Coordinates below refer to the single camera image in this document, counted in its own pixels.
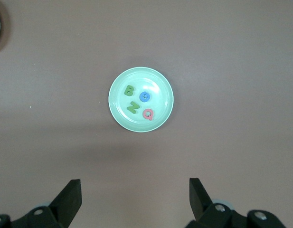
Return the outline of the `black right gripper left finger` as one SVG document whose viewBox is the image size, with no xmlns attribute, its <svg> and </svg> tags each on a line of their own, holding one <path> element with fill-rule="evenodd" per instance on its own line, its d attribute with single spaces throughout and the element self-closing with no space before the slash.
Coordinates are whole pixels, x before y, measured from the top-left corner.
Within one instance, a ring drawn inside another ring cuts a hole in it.
<svg viewBox="0 0 293 228">
<path fill-rule="evenodd" d="M 67 228 L 81 205 L 81 181 L 71 180 L 48 206 L 36 207 L 14 221 L 0 214 L 0 228 Z"/>
</svg>

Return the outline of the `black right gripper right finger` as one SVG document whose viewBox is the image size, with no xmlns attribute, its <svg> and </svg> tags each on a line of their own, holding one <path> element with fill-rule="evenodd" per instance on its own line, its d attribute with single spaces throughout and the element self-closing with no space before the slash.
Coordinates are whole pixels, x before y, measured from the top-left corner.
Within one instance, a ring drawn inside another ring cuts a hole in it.
<svg viewBox="0 0 293 228">
<path fill-rule="evenodd" d="M 189 180 L 189 202 L 195 219 L 186 228 L 285 228 L 271 212 L 251 210 L 243 216 L 224 203 L 214 203 L 199 178 Z"/>
</svg>

